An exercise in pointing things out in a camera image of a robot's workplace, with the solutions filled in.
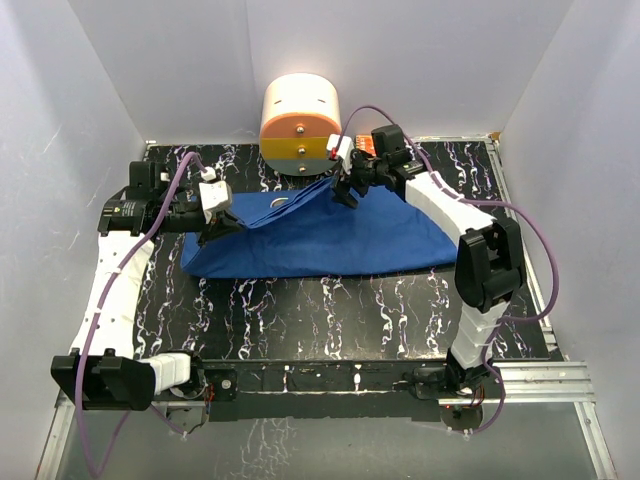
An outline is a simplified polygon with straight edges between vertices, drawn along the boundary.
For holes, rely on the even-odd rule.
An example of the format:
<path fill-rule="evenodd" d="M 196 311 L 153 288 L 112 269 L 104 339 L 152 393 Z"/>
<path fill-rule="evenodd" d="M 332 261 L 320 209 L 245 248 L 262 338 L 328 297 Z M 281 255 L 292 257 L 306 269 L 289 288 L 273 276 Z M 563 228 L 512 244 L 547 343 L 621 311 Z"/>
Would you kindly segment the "blue surgical cloth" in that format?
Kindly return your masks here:
<path fill-rule="evenodd" d="M 239 193 L 232 213 L 243 232 L 197 244 L 186 235 L 183 272 L 199 278 L 364 276 L 451 264 L 457 248 L 416 208 L 374 187 L 350 209 L 332 200 L 331 182 L 302 190 Z M 287 205 L 270 209 L 277 197 Z"/>

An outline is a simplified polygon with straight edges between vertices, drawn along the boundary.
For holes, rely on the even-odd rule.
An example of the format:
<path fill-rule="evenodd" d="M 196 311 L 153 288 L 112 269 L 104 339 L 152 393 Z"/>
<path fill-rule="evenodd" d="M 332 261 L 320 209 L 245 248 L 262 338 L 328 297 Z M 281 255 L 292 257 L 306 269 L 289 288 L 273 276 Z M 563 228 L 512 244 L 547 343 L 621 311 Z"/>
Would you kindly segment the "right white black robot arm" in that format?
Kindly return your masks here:
<path fill-rule="evenodd" d="M 356 208 L 374 186 L 383 186 L 434 222 L 457 248 L 454 283 L 462 300 L 458 332 L 440 373 L 415 373 L 419 383 L 460 397 L 471 395 L 491 371 L 491 347 L 513 295 L 526 281 L 519 224 L 469 204 L 428 164 L 424 152 L 391 124 L 372 133 L 375 152 L 330 135 L 326 151 L 336 162 L 334 199 Z"/>

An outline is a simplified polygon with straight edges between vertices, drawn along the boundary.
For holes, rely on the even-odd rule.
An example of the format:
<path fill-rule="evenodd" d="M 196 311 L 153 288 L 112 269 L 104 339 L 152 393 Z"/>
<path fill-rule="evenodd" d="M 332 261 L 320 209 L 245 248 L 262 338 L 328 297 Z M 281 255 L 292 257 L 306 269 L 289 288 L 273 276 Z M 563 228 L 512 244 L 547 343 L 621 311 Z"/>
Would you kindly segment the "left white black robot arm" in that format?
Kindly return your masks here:
<path fill-rule="evenodd" d="M 232 191 L 190 152 L 176 171 L 134 161 L 128 184 L 104 204 L 98 222 L 98 261 L 81 326 L 51 376 L 81 410 L 144 411 L 166 390 L 194 399 L 207 376 L 193 354 L 160 353 L 137 360 L 133 328 L 138 297 L 155 240 L 193 233 L 200 244 L 242 231 L 231 212 Z"/>

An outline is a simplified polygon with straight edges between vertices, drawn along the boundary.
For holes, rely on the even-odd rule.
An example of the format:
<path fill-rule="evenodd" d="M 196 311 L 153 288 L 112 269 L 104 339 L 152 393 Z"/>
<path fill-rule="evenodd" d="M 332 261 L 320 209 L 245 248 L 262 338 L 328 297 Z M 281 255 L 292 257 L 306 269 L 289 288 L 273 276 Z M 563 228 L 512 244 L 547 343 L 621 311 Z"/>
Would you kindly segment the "small orange spiral notebook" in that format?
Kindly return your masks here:
<path fill-rule="evenodd" d="M 357 149 L 365 151 L 370 155 L 376 154 L 371 135 L 357 135 L 354 140 L 354 145 Z"/>

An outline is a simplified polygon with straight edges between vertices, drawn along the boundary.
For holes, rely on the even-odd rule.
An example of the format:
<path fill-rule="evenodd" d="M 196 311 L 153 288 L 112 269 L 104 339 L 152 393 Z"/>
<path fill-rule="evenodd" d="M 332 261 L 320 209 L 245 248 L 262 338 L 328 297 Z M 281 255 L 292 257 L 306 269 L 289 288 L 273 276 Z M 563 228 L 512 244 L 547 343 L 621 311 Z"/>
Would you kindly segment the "steel instrument tray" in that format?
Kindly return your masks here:
<path fill-rule="evenodd" d="M 290 199 L 288 197 L 277 197 L 271 201 L 269 204 L 270 209 L 277 209 L 289 203 Z"/>

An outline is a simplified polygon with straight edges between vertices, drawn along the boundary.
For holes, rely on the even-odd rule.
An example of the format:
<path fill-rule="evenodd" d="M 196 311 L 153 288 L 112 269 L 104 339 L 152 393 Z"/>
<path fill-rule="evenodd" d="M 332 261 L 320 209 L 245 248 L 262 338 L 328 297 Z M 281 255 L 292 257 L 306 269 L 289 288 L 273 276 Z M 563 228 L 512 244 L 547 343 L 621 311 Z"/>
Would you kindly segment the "round three-drawer storage box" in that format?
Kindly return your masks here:
<path fill-rule="evenodd" d="M 259 134 L 260 154 L 274 171 L 314 176 L 328 171 L 329 137 L 342 131 L 338 93 L 326 78 L 292 73 L 266 88 Z"/>

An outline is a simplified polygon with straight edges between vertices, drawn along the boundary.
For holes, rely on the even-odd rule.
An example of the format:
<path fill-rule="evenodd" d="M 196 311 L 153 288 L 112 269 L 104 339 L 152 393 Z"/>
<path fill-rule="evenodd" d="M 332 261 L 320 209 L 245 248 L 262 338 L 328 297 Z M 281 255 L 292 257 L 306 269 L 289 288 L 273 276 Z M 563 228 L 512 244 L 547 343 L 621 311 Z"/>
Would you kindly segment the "aluminium frame rail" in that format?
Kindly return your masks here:
<path fill-rule="evenodd" d="M 38 471 L 85 479 L 614 479 L 582 362 L 504 361 L 477 396 L 426 362 L 220 363 L 144 412 L 60 396 Z"/>

